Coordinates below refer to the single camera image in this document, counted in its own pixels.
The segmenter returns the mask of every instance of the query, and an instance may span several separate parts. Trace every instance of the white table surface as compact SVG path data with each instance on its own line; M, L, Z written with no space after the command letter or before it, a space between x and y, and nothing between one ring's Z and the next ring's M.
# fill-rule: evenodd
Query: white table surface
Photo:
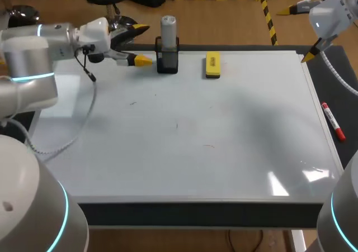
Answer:
M78 202L326 199L343 169L299 56L225 51L220 79L205 79L205 54L181 52L176 75L112 60L88 66L98 80L93 115L46 162ZM31 128L43 149L76 134L92 99L75 60L55 73L59 103Z

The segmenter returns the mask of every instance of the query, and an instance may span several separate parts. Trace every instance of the wire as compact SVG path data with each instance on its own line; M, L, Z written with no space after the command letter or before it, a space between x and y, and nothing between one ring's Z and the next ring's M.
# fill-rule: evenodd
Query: wire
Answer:
M82 53L84 54L84 62L83 62L83 64L78 59L78 51L80 51L81 49L82 49ZM83 68L83 71L87 74L87 76L91 79L91 81L96 82L96 80L97 80L96 77L92 74L92 72L90 72L86 68L87 55L90 53L90 51L94 51L94 50L95 50L94 45L78 47L74 51L74 58L77 60L78 64Z
M263 241L263 230L260 230L260 239L257 245L255 246L255 248L252 250L252 252L256 252L260 248L262 241Z
M78 137L82 133L85 125L87 124L87 122L89 120L89 117L91 116L91 113L93 111L93 107L95 106L95 103L96 103L96 98L97 98L97 84L96 84L96 82L93 82L93 98L92 98L92 102L91 102L91 105L90 105L89 110L87 112L87 115L84 118L84 121L82 123L81 128L79 129L78 133L76 134L76 136L73 139L71 139L66 144L64 144L61 147L56 148L55 150L52 150L52 151L42 151L42 150L39 150L38 148L36 148L36 146L32 143L31 137L30 137L29 133L27 132L26 128L20 122L14 120L12 118L5 118L5 119L2 119L2 121L11 123L11 124L17 126L22 131L22 133L24 134L25 139L27 141L27 145L31 148L31 150L33 152L35 152L37 154L59 154L63 150L65 150L68 147L70 147L78 139Z
M82 123L82 125L81 125L81 127L80 127L80 129L79 129L79 131L78 131L78 133L76 134L76 136L75 136L74 138L72 138L69 142L67 142L66 144L62 145L61 147L59 147L59 148L57 148L57 149L55 149L55 150L52 150L52 151L42 151L42 150L39 150L38 148L36 148L36 146L32 143L31 137L30 137L29 133L27 132L26 128L25 128L20 122L18 122L18 121L16 121L16 120L13 119L14 115L18 112L19 105L20 105L19 102L21 102L21 101L19 101L19 100L20 100L19 98L21 98L21 96L20 96L20 93L19 93L18 91L17 91L17 100L18 100L18 101L17 101L17 104L18 104L18 105L17 105L17 111L16 111L16 113L14 113L14 115L12 115L10 118L1 119L1 125L2 125L2 126L3 126L3 125L6 125L7 123L11 123L11 124L17 126L17 127L21 130L21 132L24 134L25 139L26 139L26 141L27 141L27 145L31 148L31 150L32 150L33 152L35 152L35 153L37 153L37 154L43 154L43 155L44 155L44 154L55 154L55 156L57 156L57 155L60 154L62 151L64 151L64 150L67 149L68 147L70 147L70 146L79 138L79 136L81 135L81 133L82 133L84 127L86 126L86 124L87 124L87 122L88 122L88 120L89 120L89 118L90 118L90 116L91 116L91 114L92 114L93 107L95 106L96 98L97 98L97 83L96 83L96 78L95 78L95 76L94 76L91 72L89 72L89 71L87 70L87 68L78 60L78 58L77 58L77 51L78 51L78 50L75 51L75 58L76 58L77 62L82 66L83 70L86 72L86 74L87 74L87 75L90 77L90 79L92 80L92 84L93 84L93 98L92 98L92 102L91 102L91 105L90 105L90 107L89 107L89 110L88 110L88 112L87 112L87 114L86 114L86 116L85 116L85 118L84 118L84 121L83 121L83 123Z
M231 230L226 231L226 236L227 236L228 241L229 241L230 251L231 252L236 252L236 250L235 250L235 248L233 246L232 240L231 240ZM257 250L259 249L259 247L262 244L262 241L263 241L263 230L260 230L260 239L259 239L257 245L255 246L255 248L252 250L252 252L257 252Z
M231 230L227 230L226 233L227 233L227 237L228 237L228 241L229 241L230 251L231 252L236 252L236 250L235 250L235 248L233 246L233 243L231 241Z
M326 54L324 51L321 51L321 57L323 61L325 62L326 66L330 69L330 71L333 73L333 75L337 78L337 80L351 93L358 96L358 91L352 88L349 84L345 82L345 80L342 79L342 77L338 74L338 72L335 70L335 68L332 66L331 62L329 62Z

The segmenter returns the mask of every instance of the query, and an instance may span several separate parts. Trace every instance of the yellow eraser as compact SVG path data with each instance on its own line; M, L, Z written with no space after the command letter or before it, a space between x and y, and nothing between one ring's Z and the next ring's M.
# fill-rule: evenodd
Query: yellow eraser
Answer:
M220 78L220 53L206 53L206 74L207 78Z

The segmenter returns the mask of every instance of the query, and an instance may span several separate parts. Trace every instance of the marker holder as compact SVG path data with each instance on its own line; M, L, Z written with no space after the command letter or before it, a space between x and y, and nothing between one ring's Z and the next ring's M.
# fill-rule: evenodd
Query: marker holder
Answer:
M157 72L162 74L178 73L179 64L179 38L175 50L163 50L162 38L156 37Z

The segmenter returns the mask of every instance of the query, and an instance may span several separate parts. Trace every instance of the red marker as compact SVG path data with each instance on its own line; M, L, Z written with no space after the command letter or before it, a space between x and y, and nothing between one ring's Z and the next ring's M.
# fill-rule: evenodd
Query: red marker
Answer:
M336 121L335 117L333 116L331 110L328 108L327 103L322 102L322 108L323 108L323 112L326 114L327 118L331 122L333 129L336 131L337 137L340 140L340 142L345 141L346 140L345 134L343 134L342 129L338 125L338 122Z

